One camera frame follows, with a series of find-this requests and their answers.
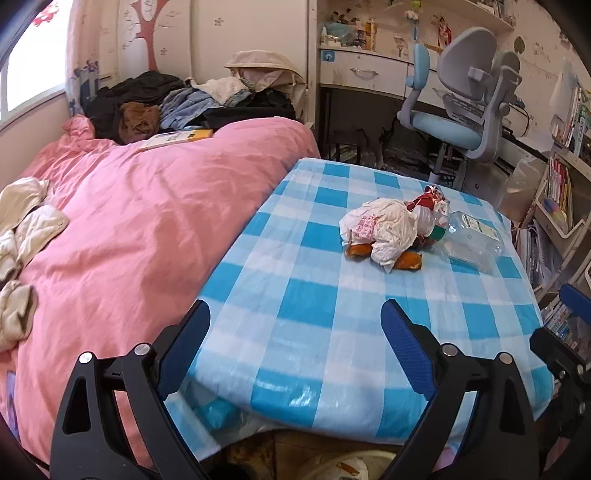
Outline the clear plastic bottle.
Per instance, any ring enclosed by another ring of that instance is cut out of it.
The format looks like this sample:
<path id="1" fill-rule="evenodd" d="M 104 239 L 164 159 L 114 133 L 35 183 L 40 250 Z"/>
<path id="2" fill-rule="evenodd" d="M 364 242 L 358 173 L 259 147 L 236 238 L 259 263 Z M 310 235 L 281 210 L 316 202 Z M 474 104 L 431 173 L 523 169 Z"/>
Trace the clear plastic bottle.
<path id="1" fill-rule="evenodd" d="M 433 246 L 434 253 L 466 263 L 481 273 L 493 274 L 504 253 L 500 233 L 483 221 L 456 211 L 448 216 L 446 231 Z"/>

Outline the white bookshelf with books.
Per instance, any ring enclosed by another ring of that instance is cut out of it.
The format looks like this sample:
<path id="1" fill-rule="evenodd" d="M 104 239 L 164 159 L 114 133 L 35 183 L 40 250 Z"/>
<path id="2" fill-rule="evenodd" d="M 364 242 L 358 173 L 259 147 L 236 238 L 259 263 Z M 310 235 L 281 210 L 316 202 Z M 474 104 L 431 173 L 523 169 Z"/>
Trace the white bookshelf with books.
<path id="1" fill-rule="evenodd" d="M 540 308 L 567 284 L 590 293 L 590 91 L 561 78 L 551 106 L 551 149 L 515 237 Z"/>

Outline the small orange peel piece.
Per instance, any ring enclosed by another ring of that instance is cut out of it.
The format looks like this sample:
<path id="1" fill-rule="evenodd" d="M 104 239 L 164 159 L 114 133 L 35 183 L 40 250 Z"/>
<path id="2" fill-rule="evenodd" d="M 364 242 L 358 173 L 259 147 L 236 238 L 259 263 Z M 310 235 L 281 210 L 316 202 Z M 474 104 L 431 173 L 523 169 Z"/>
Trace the small orange peel piece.
<path id="1" fill-rule="evenodd" d="M 415 251 L 403 252 L 394 263 L 394 270 L 419 271 L 422 269 L 423 256 Z"/>

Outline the blue checkered plastic tablecloth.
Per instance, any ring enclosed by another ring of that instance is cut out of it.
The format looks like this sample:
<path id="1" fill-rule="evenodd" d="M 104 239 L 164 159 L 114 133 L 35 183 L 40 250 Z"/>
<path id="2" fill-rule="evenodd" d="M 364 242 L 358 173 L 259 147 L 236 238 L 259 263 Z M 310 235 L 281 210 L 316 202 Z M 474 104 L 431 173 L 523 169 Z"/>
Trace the blue checkered plastic tablecloth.
<path id="1" fill-rule="evenodd" d="M 455 211 L 477 218 L 504 249 L 488 272 L 434 250 L 417 272 L 388 272 L 342 251 L 339 220 L 377 198 L 412 200 L 422 181 L 304 158 L 280 182 L 199 292 L 211 327 L 166 407 L 204 459 L 283 425 L 334 437 L 401 443 L 426 401 L 415 393 L 381 326 L 396 300 L 415 323 L 464 353 L 510 353 L 535 415 L 553 382 L 531 352 L 541 323 L 511 243 L 509 220 L 454 190 Z"/>

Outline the pink duvet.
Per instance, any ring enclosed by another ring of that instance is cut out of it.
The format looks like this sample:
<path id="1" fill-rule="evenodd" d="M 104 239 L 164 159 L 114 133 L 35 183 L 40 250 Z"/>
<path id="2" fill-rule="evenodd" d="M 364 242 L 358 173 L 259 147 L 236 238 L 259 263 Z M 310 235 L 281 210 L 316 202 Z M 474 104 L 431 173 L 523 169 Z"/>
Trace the pink duvet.
<path id="1" fill-rule="evenodd" d="M 26 450 L 49 459 L 78 356 L 123 355 L 177 323 L 297 160 L 316 155 L 311 129 L 283 117 L 146 151 L 97 138 L 81 115 L 64 124 L 26 172 L 48 182 L 69 223 L 24 268 L 38 298 L 32 330 L 1 356 L 15 375 L 1 408 Z"/>

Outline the red white snack wrapper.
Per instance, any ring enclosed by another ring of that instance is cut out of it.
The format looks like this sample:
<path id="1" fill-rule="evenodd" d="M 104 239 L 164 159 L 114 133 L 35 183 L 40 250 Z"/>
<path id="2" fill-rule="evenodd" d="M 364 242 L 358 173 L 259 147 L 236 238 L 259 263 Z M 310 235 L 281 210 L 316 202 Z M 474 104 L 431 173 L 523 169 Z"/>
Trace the red white snack wrapper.
<path id="1" fill-rule="evenodd" d="M 407 202 L 406 206 L 411 212 L 421 206 L 440 215 L 447 216 L 449 214 L 449 201 L 437 185 L 427 185 L 424 192 L 414 200 Z"/>

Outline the beige clothes on duvet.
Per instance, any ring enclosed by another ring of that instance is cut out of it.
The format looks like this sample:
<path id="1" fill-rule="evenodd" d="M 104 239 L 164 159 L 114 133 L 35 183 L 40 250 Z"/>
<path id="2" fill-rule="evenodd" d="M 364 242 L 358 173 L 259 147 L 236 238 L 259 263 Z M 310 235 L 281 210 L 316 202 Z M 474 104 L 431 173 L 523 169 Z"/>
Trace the beige clothes on duvet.
<path id="1" fill-rule="evenodd" d="M 1 191 L 1 350 L 28 338 L 37 294 L 19 280 L 23 269 L 68 226 L 69 219 L 46 202 L 47 180 L 21 178 Z"/>

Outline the yellow book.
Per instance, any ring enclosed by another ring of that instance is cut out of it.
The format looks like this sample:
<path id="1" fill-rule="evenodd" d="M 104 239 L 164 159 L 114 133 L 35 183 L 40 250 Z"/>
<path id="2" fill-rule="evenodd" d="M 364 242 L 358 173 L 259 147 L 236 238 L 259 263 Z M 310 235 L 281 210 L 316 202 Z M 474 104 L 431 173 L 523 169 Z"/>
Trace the yellow book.
<path id="1" fill-rule="evenodd" d="M 139 151 L 152 150 L 169 145 L 190 143 L 211 138 L 213 131 L 211 129 L 194 129 L 174 131 L 155 135 L 146 140 L 139 148 Z"/>

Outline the blue grey office chair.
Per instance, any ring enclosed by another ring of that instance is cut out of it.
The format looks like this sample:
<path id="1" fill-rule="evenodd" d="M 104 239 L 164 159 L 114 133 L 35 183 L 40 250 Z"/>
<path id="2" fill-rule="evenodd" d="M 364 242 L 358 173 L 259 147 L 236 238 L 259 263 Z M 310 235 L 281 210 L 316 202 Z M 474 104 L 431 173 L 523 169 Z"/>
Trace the blue grey office chair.
<path id="1" fill-rule="evenodd" d="M 446 88 L 446 117 L 415 109 L 427 87 L 430 55 L 425 45 L 414 45 L 414 70 L 407 77 L 411 89 L 397 118 L 401 126 L 426 133 L 442 142 L 429 181 L 440 181 L 446 151 L 453 147 L 466 161 L 494 162 L 499 155 L 503 119 L 518 103 L 515 94 L 522 82 L 520 60 L 509 50 L 499 51 L 494 34 L 472 27 L 460 34 L 441 53 L 437 76 Z"/>

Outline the pile of dark clothes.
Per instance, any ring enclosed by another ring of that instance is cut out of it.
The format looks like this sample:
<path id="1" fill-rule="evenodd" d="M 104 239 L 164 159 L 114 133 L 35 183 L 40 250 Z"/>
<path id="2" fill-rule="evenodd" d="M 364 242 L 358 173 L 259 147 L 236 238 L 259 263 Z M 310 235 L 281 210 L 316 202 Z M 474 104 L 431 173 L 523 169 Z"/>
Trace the pile of dark clothes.
<path id="1" fill-rule="evenodd" d="M 158 133 L 199 128 L 217 131 L 242 120 L 297 118 L 287 94 L 273 87 L 256 91 L 235 76 L 197 85 L 191 79 L 182 81 L 156 71 L 101 88 L 83 111 L 96 137 L 120 145 Z"/>

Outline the white desk with drawers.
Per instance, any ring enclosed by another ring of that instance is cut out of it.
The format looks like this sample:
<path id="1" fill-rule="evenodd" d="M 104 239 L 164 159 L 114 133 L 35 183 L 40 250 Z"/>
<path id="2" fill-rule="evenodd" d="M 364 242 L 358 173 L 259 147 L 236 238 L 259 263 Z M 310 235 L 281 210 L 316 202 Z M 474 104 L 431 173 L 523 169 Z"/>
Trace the white desk with drawers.
<path id="1" fill-rule="evenodd" d="M 411 93 L 407 78 L 414 74 L 412 62 L 344 47 L 320 47 L 318 51 L 318 79 L 322 86 L 368 91 L 401 100 Z"/>

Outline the beige bag on bed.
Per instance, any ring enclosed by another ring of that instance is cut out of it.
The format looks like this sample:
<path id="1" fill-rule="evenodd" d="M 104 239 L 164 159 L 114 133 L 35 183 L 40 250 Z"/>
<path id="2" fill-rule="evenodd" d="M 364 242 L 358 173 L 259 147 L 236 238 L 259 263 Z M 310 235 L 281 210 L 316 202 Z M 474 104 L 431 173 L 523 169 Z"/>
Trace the beige bag on bed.
<path id="1" fill-rule="evenodd" d="M 266 89 L 283 93 L 294 106 L 297 120 L 307 119 L 307 81 L 286 56 L 266 50 L 239 51 L 224 68 L 254 93 Z"/>

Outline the window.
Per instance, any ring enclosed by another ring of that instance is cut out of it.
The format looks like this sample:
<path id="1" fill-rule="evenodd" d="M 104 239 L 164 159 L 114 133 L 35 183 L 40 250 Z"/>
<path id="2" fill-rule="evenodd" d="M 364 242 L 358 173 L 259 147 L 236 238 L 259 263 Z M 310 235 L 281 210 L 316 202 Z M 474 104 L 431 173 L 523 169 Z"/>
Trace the window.
<path id="1" fill-rule="evenodd" d="M 1 122 L 64 89 L 72 1 L 51 1 L 31 21 L 1 68 Z"/>

